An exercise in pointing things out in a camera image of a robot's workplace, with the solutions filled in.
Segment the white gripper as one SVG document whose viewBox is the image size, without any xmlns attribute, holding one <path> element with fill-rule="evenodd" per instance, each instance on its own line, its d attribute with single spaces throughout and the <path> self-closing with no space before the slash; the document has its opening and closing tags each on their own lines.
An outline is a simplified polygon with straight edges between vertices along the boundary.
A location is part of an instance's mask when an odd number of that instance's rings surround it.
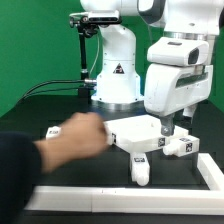
<svg viewBox="0 0 224 224">
<path fill-rule="evenodd" d="M 172 136 L 175 113 L 184 109 L 183 116 L 192 118 L 196 103 L 208 98 L 213 66 L 177 67 L 151 64 L 147 70 L 144 106 L 148 113 L 161 116 L 161 134 Z"/>
</svg>

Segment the blurred human hand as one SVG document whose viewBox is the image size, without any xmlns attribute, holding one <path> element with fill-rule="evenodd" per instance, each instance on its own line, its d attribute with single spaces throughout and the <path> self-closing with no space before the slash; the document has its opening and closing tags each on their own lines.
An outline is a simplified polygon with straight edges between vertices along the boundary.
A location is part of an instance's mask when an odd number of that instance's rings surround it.
<svg viewBox="0 0 224 224">
<path fill-rule="evenodd" d="M 96 113 L 75 113 L 60 127 L 57 137 L 35 142 L 44 173 L 73 160 L 95 157 L 108 148 L 106 128 Z"/>
</svg>

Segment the dark sleeved forearm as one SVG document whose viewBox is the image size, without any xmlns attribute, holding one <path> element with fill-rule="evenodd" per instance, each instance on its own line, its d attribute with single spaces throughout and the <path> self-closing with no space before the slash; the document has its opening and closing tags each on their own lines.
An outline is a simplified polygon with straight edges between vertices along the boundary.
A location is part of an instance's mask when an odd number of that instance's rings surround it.
<svg viewBox="0 0 224 224">
<path fill-rule="evenodd" d="M 40 152 L 28 135 L 0 133 L 0 224 L 12 224 L 25 208 L 41 165 Z"/>
</svg>

